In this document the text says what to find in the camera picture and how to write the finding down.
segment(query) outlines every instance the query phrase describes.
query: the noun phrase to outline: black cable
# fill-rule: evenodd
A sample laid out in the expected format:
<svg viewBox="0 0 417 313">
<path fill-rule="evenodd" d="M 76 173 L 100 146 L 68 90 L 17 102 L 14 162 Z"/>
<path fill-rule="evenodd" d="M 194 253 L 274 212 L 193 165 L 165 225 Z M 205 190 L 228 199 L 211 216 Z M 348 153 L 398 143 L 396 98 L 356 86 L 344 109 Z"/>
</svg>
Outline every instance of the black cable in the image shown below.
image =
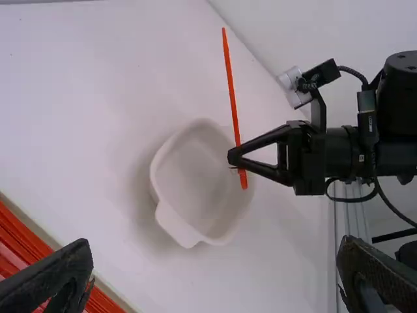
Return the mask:
<svg viewBox="0 0 417 313">
<path fill-rule="evenodd" d="M 395 205 L 393 205 L 391 203 L 391 201 L 387 198 L 386 194 L 382 190 L 381 184 L 379 183 L 378 176 L 377 176 L 377 173 L 376 173 L 377 160 L 376 160 L 375 151 L 373 149 L 371 150 L 371 164 L 372 164 L 372 169 L 373 169 L 373 179 L 374 179 L 374 183 L 375 183 L 375 188 L 377 189 L 377 192 L 378 192 L 379 196 L 381 197 L 381 199 L 383 200 L 383 202 L 401 220 L 403 220 L 404 222 L 410 224 L 412 227 L 417 228 L 417 223 L 415 221 L 413 221 L 412 219 L 406 217 L 400 211 L 398 211 L 398 209 L 395 207 Z"/>
<path fill-rule="evenodd" d="M 407 230 L 395 231 L 393 233 L 386 233 L 385 235 L 372 237 L 372 243 L 383 243 L 384 241 L 399 239 L 408 237 L 411 235 L 417 235 L 417 228 L 409 228 Z"/>
<path fill-rule="evenodd" d="M 376 185 L 374 185 L 373 190 L 369 194 L 367 194 L 366 196 L 360 197 L 360 198 L 337 198 L 337 197 L 332 197 L 331 195 L 328 194 L 328 187 L 334 181 L 341 181 L 341 179 L 333 177 L 333 178 L 329 178 L 326 181 L 326 196 L 327 196 L 327 198 L 329 198 L 330 200 L 335 201 L 335 202 L 360 203 L 360 202 L 369 201 L 370 199 L 373 199 L 378 194 L 378 188 L 377 188 Z"/>
<path fill-rule="evenodd" d="M 356 78 L 359 78 L 360 81 L 362 82 L 362 85 L 365 85 L 365 86 L 369 85 L 366 77 L 363 74 L 359 73 L 357 70 L 354 70 L 353 68 L 350 68 L 350 67 L 344 67 L 343 65 L 339 66 L 338 69 L 341 72 L 346 72 L 350 75 L 355 76 Z"/>
<path fill-rule="evenodd" d="M 355 76 L 356 78 L 358 78 L 361 82 L 362 82 L 362 88 L 368 88 L 369 86 L 369 82 L 366 79 L 366 77 L 359 73 L 357 70 L 354 70 L 353 68 L 350 67 L 345 67 L 345 66 L 338 66 L 339 71 L 341 72 L 346 72 L 350 75 Z M 314 89 L 317 89 L 317 80 L 319 79 L 319 75 L 316 74 L 314 75 L 311 80 L 309 82 L 300 82 L 299 85 L 299 89 L 303 92 L 308 92 Z M 330 184 L 332 184 L 334 181 L 341 181 L 341 179 L 339 178 L 329 178 L 326 181 L 326 196 L 335 202 L 343 202 L 343 203 L 359 203 L 359 202 L 365 202 L 368 201 L 370 199 L 373 199 L 377 194 L 379 194 L 379 196 L 381 197 L 381 199 L 383 200 L 383 202 L 386 204 L 386 206 L 395 214 L 397 215 L 401 220 L 403 220 L 404 222 L 410 224 L 411 226 L 417 228 L 417 223 L 413 220 L 411 220 L 410 218 L 406 217 L 403 213 L 401 213 L 400 211 L 398 211 L 398 209 L 390 202 L 390 200 L 386 197 L 386 194 L 384 193 L 384 191 L 381 188 L 381 185 L 379 183 L 377 174 L 376 174 L 376 156 L 375 156 L 375 152 L 373 150 L 373 148 L 371 149 L 371 166 L 372 166 L 372 171 L 373 171 L 373 179 L 374 179 L 374 187 L 373 190 L 366 196 L 364 197 L 360 197 L 360 198 L 353 198 L 353 199 L 349 199 L 349 198 L 337 198 L 337 197 L 331 197 L 328 194 L 328 187 L 330 186 Z"/>
<path fill-rule="evenodd" d="M 410 224 L 412 227 L 417 228 L 417 223 L 413 221 L 412 219 L 406 217 L 403 213 L 398 211 L 398 209 L 391 203 L 391 201 L 386 197 L 384 191 L 381 188 L 381 185 L 379 184 L 379 180 L 377 177 L 375 177 L 375 186 L 378 186 L 378 194 L 383 200 L 383 202 L 386 204 L 386 206 L 395 214 L 397 215 L 401 220 L 404 222 Z"/>
</svg>

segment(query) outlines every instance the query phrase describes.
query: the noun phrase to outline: white wall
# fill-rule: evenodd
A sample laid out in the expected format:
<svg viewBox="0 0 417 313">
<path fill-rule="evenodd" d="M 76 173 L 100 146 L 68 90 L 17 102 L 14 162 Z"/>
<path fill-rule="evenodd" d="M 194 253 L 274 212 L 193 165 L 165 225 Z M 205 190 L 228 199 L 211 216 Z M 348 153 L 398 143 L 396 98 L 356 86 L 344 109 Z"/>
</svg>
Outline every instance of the white wall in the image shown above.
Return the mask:
<svg viewBox="0 0 417 313">
<path fill-rule="evenodd" d="M 372 80 L 389 55 L 417 50 L 417 2 L 412 0 L 210 2 L 273 75 L 293 65 L 307 70 L 333 57 Z M 356 78 L 343 75 L 322 88 L 330 126 L 356 124 L 359 87 Z M 400 210 L 414 209 L 417 183 L 403 187 L 389 178 L 381 184 Z M 366 207 L 370 224 L 392 216 L 380 199 Z"/>
</svg>

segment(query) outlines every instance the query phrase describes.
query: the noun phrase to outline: bowl handle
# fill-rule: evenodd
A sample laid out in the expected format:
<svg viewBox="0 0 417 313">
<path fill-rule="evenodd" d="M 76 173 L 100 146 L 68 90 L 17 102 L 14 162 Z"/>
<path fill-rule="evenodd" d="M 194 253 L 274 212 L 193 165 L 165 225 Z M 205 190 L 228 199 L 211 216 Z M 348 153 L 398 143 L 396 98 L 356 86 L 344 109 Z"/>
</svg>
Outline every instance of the bowl handle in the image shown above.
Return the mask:
<svg viewBox="0 0 417 313">
<path fill-rule="evenodd" d="M 155 219 L 184 248 L 192 248 L 202 240 L 202 235 L 166 202 L 158 203 Z"/>
</svg>

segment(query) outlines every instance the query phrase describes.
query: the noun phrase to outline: white bowl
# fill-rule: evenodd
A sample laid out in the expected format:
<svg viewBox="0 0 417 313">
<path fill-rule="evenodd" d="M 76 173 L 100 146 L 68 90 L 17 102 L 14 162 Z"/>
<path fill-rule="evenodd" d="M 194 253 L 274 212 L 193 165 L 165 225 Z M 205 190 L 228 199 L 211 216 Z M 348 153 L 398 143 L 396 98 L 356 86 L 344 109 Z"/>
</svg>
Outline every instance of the white bowl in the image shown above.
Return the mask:
<svg viewBox="0 0 417 313">
<path fill-rule="evenodd" d="M 254 179 L 242 190 L 229 169 L 233 141 L 214 122 L 197 119 L 168 139 L 151 163 L 156 221 L 184 248 L 204 241 L 225 245 L 253 198 Z"/>
</svg>

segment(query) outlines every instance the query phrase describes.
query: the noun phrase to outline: orange stick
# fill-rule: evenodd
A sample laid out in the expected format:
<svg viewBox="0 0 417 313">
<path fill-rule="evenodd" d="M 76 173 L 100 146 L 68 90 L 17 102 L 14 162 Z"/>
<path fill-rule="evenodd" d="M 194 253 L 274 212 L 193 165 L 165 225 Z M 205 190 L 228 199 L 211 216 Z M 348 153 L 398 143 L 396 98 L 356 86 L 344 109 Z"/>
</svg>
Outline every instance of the orange stick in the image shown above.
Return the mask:
<svg viewBox="0 0 417 313">
<path fill-rule="evenodd" d="M 226 28 L 224 27 L 222 28 L 222 34 L 223 34 L 224 61 L 226 63 L 227 84 L 229 85 L 230 106 L 232 109 L 233 130 L 235 132 L 236 146 L 238 147 L 240 146 L 239 121 L 237 117 L 235 88 L 233 87 L 233 75 L 232 75 L 232 65 L 230 62 L 229 44 L 227 43 Z M 239 168 L 238 173 L 239 173 L 240 185 L 242 186 L 242 189 L 247 189 L 248 178 L 246 177 L 246 171 Z"/>
</svg>

